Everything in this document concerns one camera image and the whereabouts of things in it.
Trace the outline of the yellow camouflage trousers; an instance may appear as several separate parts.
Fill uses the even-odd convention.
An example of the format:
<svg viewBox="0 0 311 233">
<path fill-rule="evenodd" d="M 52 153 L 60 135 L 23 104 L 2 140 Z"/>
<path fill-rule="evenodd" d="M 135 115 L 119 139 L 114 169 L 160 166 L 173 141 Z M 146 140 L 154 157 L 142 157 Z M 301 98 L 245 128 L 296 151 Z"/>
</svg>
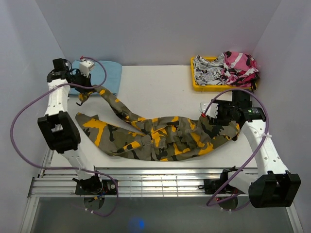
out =
<svg viewBox="0 0 311 233">
<path fill-rule="evenodd" d="M 181 161 L 206 155 L 230 140 L 237 139 L 241 128 L 232 121 L 227 126 L 210 124 L 210 118 L 201 116 L 192 120 L 181 116 L 145 119 L 127 108 L 104 87 L 78 95 L 84 103 L 98 93 L 114 114 L 137 131 L 108 124 L 98 115 L 77 113 L 75 119 L 86 136 L 101 151 L 112 157 L 143 161 Z"/>
</svg>

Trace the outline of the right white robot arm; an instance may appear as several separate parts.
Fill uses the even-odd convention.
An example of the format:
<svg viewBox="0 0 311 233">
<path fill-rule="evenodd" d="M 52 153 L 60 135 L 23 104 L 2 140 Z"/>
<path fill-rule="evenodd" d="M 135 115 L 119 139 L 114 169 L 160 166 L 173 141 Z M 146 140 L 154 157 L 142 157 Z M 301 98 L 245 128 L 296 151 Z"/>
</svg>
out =
<svg viewBox="0 0 311 233">
<path fill-rule="evenodd" d="M 252 149 L 251 156 L 238 168 L 224 170 L 219 188 L 207 201 L 212 206 L 216 196 L 235 188 L 247 194 L 255 208 L 290 207 L 301 185 L 298 174 L 291 173 L 281 160 L 269 134 L 269 114 L 264 104 L 247 90 L 234 88 L 232 100 L 214 97 L 202 115 L 210 122 L 224 125 L 231 121 L 240 124 Z"/>
</svg>

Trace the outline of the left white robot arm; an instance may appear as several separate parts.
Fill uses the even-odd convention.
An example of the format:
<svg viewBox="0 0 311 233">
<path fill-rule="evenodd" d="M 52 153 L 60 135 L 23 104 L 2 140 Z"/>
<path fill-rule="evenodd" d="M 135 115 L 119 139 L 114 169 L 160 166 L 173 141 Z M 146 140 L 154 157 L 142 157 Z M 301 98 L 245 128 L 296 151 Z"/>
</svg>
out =
<svg viewBox="0 0 311 233">
<path fill-rule="evenodd" d="M 77 126 L 68 113 L 70 84 L 90 86 L 93 61 L 83 59 L 78 69 L 71 69 L 66 59 L 53 60 L 54 69 L 47 75 L 49 90 L 48 107 L 43 117 L 38 118 L 38 126 L 49 148 L 61 154 L 72 167 L 77 168 L 74 181 L 84 191 L 98 194 L 103 189 L 95 166 L 87 159 L 80 148 L 81 137 Z"/>
</svg>

